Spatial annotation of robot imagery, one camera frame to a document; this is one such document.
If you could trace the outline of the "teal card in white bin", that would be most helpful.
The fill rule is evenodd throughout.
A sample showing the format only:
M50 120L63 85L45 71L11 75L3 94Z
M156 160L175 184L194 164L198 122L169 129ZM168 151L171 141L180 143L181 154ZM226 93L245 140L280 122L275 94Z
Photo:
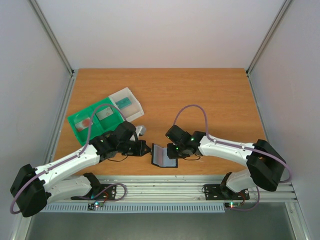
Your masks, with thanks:
M124 109L127 108L128 106L130 106L132 104L131 100L128 97L125 97L119 101L116 102L116 105L118 106L118 108Z

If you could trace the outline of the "left small circuit board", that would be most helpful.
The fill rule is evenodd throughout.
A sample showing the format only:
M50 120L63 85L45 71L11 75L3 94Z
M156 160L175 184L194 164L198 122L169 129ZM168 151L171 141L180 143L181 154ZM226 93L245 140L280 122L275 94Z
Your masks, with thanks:
M94 203L88 203L87 204L87 210L88 211L95 211L99 208L102 208L104 206L103 202L94 202Z

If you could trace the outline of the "black card holder wallet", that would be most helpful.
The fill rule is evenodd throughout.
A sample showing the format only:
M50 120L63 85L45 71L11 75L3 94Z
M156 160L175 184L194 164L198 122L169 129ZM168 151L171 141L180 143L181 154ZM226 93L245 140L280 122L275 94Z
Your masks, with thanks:
M178 168L178 159L168 157L168 148L152 144L151 164L159 168Z

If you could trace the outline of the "aluminium rail front frame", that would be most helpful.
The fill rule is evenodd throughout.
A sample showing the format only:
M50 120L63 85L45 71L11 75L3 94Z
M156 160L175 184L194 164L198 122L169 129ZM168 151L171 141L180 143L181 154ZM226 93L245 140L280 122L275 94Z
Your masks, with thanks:
M121 203L204 203L202 187L205 184L220 184L223 175L97 175L102 184L122 183L127 195ZM277 191L248 188L249 200L254 204L260 193L260 203L296 203L297 196L291 183L282 183Z

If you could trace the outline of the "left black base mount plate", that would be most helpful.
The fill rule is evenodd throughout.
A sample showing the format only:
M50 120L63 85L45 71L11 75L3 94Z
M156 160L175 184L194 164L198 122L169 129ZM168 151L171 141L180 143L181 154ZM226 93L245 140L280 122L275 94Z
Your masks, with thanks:
M117 186L114 184L102 184L97 191L97 193L94 193L93 190L88 192L84 196L73 196L70 199L71 200L94 200L94 201L104 201L107 200L115 200L116 199L116 193L117 193Z

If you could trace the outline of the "white translucent plastic bin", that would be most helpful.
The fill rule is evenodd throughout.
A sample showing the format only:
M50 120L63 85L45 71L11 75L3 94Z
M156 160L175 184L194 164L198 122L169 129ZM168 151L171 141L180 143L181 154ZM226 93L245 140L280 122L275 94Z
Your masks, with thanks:
M128 87L125 87L108 97L122 112L128 122L132 122L145 114L142 105Z

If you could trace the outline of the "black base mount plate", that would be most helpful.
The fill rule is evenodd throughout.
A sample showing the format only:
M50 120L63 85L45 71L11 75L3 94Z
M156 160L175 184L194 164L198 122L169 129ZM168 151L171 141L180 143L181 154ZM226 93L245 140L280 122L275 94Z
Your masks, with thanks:
M204 193L207 201L213 200L249 200L250 195L244 189L238 193L231 191L227 187L221 187L219 184L204 184L201 191Z
M94 193L93 190L88 192L84 196L73 196L70 199L71 200L94 200L94 201L104 201L107 200L115 200L116 199L116 193L117 193L117 186L114 184L102 184L97 191L97 193Z

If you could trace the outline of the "right aluminium frame post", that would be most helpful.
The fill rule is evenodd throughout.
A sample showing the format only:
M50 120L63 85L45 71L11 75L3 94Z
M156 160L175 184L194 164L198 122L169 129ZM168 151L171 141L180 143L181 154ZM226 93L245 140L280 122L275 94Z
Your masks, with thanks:
M246 76L249 78L252 71L254 70L255 66L257 65L259 59L261 58L262 54L264 53L265 49L267 48L269 42L271 41L273 35L275 34L276 30L278 29L280 23L282 22L283 18L285 17L288 9L290 8L293 0L284 0L281 4L277 14L275 15L269 29L267 30L260 46L258 47L252 61L250 62L246 72Z

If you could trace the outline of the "right small circuit board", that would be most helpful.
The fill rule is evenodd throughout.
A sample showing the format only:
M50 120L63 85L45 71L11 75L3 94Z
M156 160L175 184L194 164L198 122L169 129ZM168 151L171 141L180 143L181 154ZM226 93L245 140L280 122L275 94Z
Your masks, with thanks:
M224 207L227 209L240 208L244 203L242 202L226 202Z

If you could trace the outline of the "left aluminium frame post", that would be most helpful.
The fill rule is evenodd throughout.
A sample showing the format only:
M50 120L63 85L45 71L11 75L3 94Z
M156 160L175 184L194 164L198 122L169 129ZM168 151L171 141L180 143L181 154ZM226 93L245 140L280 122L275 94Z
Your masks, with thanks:
M39 3L37 0L28 0L28 3L30 4L31 8L33 9L35 15L37 16L39 22L41 23L45 33L47 34L50 42L52 43L53 47L55 48L57 54L59 55L60 59L62 60L66 70L72 77L74 74L74 69L72 68L68 58L66 57L61 45L58 42L58 39L56 38L45 14L43 13Z

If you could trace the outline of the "small circuit board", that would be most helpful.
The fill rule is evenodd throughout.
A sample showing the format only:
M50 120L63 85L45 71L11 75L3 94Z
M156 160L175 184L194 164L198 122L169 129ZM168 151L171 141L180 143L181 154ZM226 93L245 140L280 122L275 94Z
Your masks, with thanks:
M244 203L242 202L226 202L224 207L227 209L240 208Z
M99 208L102 208L104 206L103 202L94 202L94 203L88 203L87 204L87 210L88 211L95 211Z

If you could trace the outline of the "grey card in green bin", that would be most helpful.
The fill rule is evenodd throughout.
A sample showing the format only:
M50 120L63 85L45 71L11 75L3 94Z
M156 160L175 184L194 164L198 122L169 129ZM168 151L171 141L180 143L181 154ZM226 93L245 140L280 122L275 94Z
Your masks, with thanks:
M100 111L97 111L96 116L100 121L102 121L102 120L106 119L107 117L111 116L113 113L114 112L111 107L106 107Z

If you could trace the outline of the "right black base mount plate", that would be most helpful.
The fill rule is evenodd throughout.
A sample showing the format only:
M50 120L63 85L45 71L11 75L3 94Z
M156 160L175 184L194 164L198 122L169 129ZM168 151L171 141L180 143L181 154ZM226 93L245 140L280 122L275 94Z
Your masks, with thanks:
M204 184L201 191L204 193L207 201L213 200L249 200L250 195L244 189L238 193L231 191L227 187L221 187L219 184Z

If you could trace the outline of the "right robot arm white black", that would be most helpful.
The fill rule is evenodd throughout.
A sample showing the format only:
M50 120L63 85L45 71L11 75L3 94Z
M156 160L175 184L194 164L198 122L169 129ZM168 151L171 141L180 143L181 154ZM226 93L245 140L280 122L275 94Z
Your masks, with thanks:
M167 145L170 159L185 159L192 155L211 156L246 168L224 176L219 188L225 198L232 198L238 192L254 187L274 192L282 182L287 163L265 140L258 139L255 143L234 142L201 131L190 134L177 125L173 125L165 135L171 141Z

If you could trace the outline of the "aluminium frame post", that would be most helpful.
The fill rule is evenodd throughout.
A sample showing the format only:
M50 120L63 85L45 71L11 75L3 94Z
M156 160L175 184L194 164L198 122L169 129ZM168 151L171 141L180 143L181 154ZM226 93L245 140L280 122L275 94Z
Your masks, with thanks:
M52 43L53 47L55 48L57 54L59 55L60 59L62 60L66 70L72 77L74 74L74 69L72 68L68 58L66 57L61 45L58 42L58 39L56 38L45 14L43 13L39 3L37 0L28 0L28 3L30 4L31 8L33 9L35 15L37 16L39 22L41 23L45 33L47 34L50 42Z
M267 48L269 42L271 41L273 35L275 34L276 30L278 29L280 23L282 22L283 18L285 17L288 9L290 8L293 0L284 0L281 4L277 14L275 15L269 29L267 30L260 46L258 47L252 61L250 62L246 72L246 76L249 78L252 71L254 70L255 66L257 65L259 59L261 58L262 54L264 53L265 49Z

